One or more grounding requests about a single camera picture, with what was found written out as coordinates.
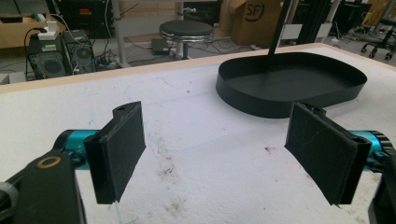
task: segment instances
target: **black oval tray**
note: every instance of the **black oval tray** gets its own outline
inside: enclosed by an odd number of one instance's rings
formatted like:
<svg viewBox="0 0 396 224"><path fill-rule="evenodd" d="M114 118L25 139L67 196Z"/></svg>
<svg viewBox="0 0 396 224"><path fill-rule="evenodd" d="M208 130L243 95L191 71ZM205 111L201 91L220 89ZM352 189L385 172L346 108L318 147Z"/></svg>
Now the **black oval tray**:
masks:
<svg viewBox="0 0 396 224"><path fill-rule="evenodd" d="M358 96L367 81L359 69L304 52L231 59L222 63L216 90L227 104L258 117L283 119L291 103L317 107Z"/></svg>

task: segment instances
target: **black equipment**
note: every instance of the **black equipment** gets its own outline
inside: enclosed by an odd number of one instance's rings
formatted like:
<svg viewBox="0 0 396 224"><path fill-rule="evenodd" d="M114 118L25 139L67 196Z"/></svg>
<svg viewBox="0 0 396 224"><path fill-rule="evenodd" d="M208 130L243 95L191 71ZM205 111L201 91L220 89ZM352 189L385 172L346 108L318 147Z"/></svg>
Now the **black equipment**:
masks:
<svg viewBox="0 0 396 224"><path fill-rule="evenodd" d="M70 30L84 30L90 38L109 38L112 5L107 0L54 0Z"/></svg>
<svg viewBox="0 0 396 224"><path fill-rule="evenodd" d="M37 79L72 74L60 35L55 40L39 40L37 35L32 35L26 57Z"/></svg>
<svg viewBox="0 0 396 224"><path fill-rule="evenodd" d="M73 74L96 72L90 39L82 30L64 32L64 43L73 67Z"/></svg>
<svg viewBox="0 0 396 224"><path fill-rule="evenodd" d="M145 148L140 102L115 108L102 130L62 132L52 150L2 183L0 223L86 223L75 169L91 170L97 203L119 202Z"/></svg>
<svg viewBox="0 0 396 224"><path fill-rule="evenodd" d="M368 208L370 223L396 222L396 150L384 134L349 132L328 119L325 110L294 103L285 148L329 204L352 202L364 165L383 173Z"/></svg>

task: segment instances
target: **metal stool leg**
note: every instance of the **metal stool leg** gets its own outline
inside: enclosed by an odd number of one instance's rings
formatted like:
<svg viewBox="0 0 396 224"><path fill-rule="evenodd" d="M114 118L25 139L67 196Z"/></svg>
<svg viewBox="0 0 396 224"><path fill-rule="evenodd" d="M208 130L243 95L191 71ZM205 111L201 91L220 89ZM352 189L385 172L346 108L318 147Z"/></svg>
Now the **metal stool leg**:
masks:
<svg viewBox="0 0 396 224"><path fill-rule="evenodd" d="M188 43L183 43L183 58L182 58L182 60L189 59L188 49L189 49L189 44Z"/></svg>

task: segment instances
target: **floor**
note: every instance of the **floor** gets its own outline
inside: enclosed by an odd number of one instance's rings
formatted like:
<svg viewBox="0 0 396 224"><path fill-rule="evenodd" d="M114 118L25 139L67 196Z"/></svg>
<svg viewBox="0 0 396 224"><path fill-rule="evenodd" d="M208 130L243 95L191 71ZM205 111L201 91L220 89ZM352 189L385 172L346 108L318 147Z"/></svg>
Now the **floor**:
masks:
<svg viewBox="0 0 396 224"><path fill-rule="evenodd" d="M368 57L372 47L367 47L367 52L362 53L361 48L363 45L370 41L380 41L380 35L346 35L342 38L327 37L325 38L325 44L333 46L335 48L344 49L363 57ZM130 40L125 42L125 52L127 57L127 62L131 66L146 65L152 63L166 63L177 61L179 58L169 56L169 55L153 55L151 50L150 42L139 42L134 43ZM202 58L209 57L219 54L236 53L242 51L254 50L251 46L236 46L229 37L216 38L211 43L195 43L191 44L189 48L189 56L191 58ZM117 69L115 64L115 58L117 57L117 43L114 38L109 39L97 39L93 44L94 55L97 58L105 58L107 61L111 62L109 64L104 64L99 67L99 70ZM396 59L385 60L387 51L384 49L379 49L373 60L379 61L381 63L390 64L396 66ZM0 59L0 74L4 73L14 73L14 72L24 72L26 61L24 58L15 59ZM32 72L30 64L27 64L27 74L28 80L35 79Z"/></svg>

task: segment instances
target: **computer tower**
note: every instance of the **computer tower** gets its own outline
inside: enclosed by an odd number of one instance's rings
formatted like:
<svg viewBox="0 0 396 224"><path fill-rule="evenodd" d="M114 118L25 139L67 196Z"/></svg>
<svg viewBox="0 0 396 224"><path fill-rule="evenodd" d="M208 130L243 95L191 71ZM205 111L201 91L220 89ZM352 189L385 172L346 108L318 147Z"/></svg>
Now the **computer tower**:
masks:
<svg viewBox="0 0 396 224"><path fill-rule="evenodd" d="M54 0L70 30L84 30L89 38L109 38L113 13L107 0Z"/></svg>
<svg viewBox="0 0 396 224"><path fill-rule="evenodd" d="M55 40L39 40L36 35L32 35L26 57L37 79L72 74L60 35Z"/></svg>
<svg viewBox="0 0 396 224"><path fill-rule="evenodd" d="M64 32L64 44L74 75L96 72L92 44L83 30Z"/></svg>

